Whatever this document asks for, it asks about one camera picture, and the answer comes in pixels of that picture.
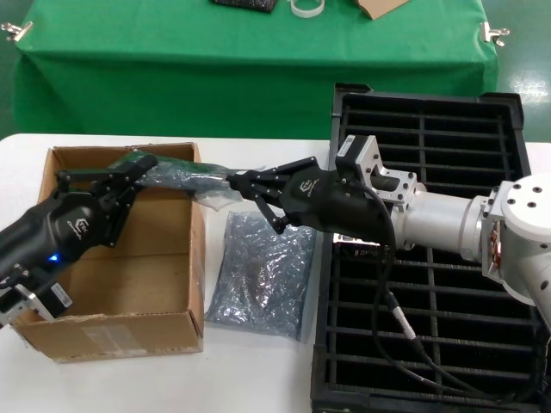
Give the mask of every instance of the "black plastic crate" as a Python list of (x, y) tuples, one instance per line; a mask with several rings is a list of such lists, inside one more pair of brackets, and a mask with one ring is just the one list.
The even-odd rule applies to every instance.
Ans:
[[(338, 85), (332, 115), (331, 163), (349, 134), (374, 134), (383, 163), (416, 172), (431, 192), (468, 198), (489, 195), (501, 181), (530, 173), (517, 95), (443, 98)], [(522, 404), (497, 406), (436, 394), (390, 367), (371, 338), (377, 249), (334, 245), (330, 236), (323, 248), (313, 411), (539, 411), (537, 396)], [(518, 389), (529, 378), (541, 320), (533, 307), (483, 277), (479, 265), (415, 247), (397, 254), (389, 286), (436, 364), (492, 393)], [(381, 342), (393, 358), (449, 385), (411, 351), (384, 306), (379, 323)]]

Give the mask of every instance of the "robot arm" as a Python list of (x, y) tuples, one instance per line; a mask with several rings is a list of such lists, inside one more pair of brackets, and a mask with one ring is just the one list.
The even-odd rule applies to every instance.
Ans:
[[(0, 232), (0, 328), (28, 308), (53, 321), (72, 304), (57, 276), (92, 247), (115, 247), (151, 155), (106, 170), (63, 170), (58, 187)], [(70, 184), (91, 182), (89, 191)]]
[[(375, 136), (349, 136), (335, 164), (336, 170), (321, 170), (308, 158), (227, 180), (257, 203), (277, 233), (289, 224), (306, 225), (385, 243), (380, 210), (362, 185), (372, 188), (391, 214), (396, 248), (418, 244), (481, 263), (484, 276), (537, 306), (551, 329), (551, 174), (502, 182), (487, 197), (471, 200), (432, 194), (415, 174), (383, 166)], [(285, 215), (277, 217), (269, 204)]]

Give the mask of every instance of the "open cardboard box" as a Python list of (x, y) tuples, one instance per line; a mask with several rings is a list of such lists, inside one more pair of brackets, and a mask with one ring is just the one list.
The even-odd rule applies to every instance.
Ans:
[[(195, 144), (135, 146), (200, 161)], [(49, 151), (40, 189), (55, 188), (56, 170), (105, 168), (126, 147), (58, 147)], [(59, 283), (73, 305), (54, 323), (32, 311), (15, 329), (57, 362), (202, 351), (204, 223), (200, 208), (178, 191), (139, 193), (116, 248), (88, 250)]]

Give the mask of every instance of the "white table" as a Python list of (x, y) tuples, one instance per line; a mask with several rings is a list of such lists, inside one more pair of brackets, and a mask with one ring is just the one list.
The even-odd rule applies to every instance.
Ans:
[[(326, 164), (327, 141), (174, 139), (90, 135), (15, 135), (0, 142), (0, 228), (37, 199), (46, 152), (52, 146), (136, 145), (195, 141), (203, 162), (254, 169), (303, 157)], [(551, 144), (528, 144), (534, 173), (551, 170)], [(205, 211), (208, 306), (218, 275), (229, 211), (256, 209), (251, 202), (219, 213)], [(207, 325), (205, 350), (114, 361), (57, 365), (26, 348), (10, 329), (0, 330), (2, 411), (39, 413), (307, 413), (315, 338), (319, 258), (308, 289), (303, 343)]]

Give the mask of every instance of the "metal clip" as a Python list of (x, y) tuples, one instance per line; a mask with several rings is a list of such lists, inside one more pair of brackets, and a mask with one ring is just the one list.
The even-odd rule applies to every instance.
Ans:
[(13, 41), (19, 41), (23, 38), (25, 34), (31, 29), (33, 26), (32, 22), (28, 22), (23, 28), (20, 28), (18, 26), (15, 26), (11, 23), (2, 23), (0, 24), (0, 30), (3, 30), (4, 32), (8, 32), (8, 39), (7, 40), (13, 40)]
[(499, 37), (508, 36), (510, 33), (511, 31), (508, 28), (490, 28), (488, 22), (480, 24), (480, 38), (485, 43), (493, 41), (496, 45), (503, 47), (505, 43)]

